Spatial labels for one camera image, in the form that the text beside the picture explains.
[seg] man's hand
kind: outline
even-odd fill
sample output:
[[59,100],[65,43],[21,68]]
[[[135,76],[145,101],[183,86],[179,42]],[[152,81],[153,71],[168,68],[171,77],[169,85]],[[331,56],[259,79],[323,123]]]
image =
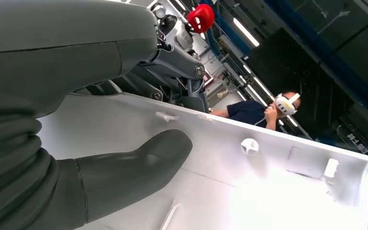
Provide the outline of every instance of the man's hand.
[[266,118],[267,123],[276,122],[277,120],[276,106],[273,104],[269,105],[269,107],[264,111],[264,116]]
[[266,128],[276,130],[277,110],[274,104],[269,105],[264,111],[264,116],[267,122]]

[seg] dark blue shirt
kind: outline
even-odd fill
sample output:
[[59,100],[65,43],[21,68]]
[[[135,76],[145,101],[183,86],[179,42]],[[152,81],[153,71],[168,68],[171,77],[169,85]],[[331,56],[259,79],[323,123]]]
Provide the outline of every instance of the dark blue shirt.
[[[244,102],[239,102],[236,104],[228,105],[229,119],[240,121],[243,123],[254,125],[265,116],[266,108],[258,103],[257,101],[249,100]],[[256,126],[266,128],[267,122],[263,120]],[[276,131],[281,132],[278,124],[276,124]]]

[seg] vr headset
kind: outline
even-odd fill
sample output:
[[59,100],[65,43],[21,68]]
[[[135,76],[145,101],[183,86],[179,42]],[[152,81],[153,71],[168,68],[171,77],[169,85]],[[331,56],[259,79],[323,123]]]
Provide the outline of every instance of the vr headset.
[[150,7],[150,11],[156,16],[157,19],[162,19],[166,16],[166,8],[158,2]]
[[283,96],[283,94],[279,94],[276,97],[275,105],[276,107],[285,115],[293,115],[297,112],[297,109],[293,105],[293,103],[300,97],[298,93],[292,96],[290,99]]

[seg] man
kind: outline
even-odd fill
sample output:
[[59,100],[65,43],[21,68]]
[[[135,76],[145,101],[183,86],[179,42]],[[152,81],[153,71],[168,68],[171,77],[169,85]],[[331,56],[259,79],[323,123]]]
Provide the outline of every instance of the man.
[[[295,94],[295,92],[286,92],[283,93],[283,96],[290,99]],[[300,104],[300,99],[293,103],[296,109]],[[281,130],[277,126],[277,120],[286,116],[274,105],[274,102],[266,108],[254,100],[231,104],[228,105],[226,110],[212,112],[211,114],[279,132]]]

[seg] robotic hand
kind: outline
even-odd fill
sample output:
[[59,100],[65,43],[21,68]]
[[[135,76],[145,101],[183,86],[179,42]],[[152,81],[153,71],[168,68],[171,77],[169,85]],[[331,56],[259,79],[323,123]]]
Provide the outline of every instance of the robotic hand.
[[[163,24],[168,18],[175,17],[164,15],[163,9],[164,7],[159,3],[150,8],[158,19],[162,18],[161,24],[156,27],[157,54],[151,60],[137,64],[127,75],[112,81],[124,92],[171,104],[182,104],[186,108],[206,113],[207,99],[203,80],[205,68],[197,59],[177,45],[177,42],[166,39],[165,34],[168,33],[169,29],[177,26],[171,26],[175,23]],[[91,88],[90,92],[94,95],[116,93],[113,87],[109,87],[107,84],[109,83],[100,85],[101,92],[98,92],[96,88]]]
[[78,228],[171,180],[192,148],[181,131],[165,131],[131,153],[61,161],[36,135],[35,117],[55,112],[67,93],[135,68],[172,69],[188,78],[188,97],[197,92],[202,84],[193,81],[203,67],[184,64],[187,56],[162,47],[157,34],[154,15],[136,5],[0,0],[0,230]]

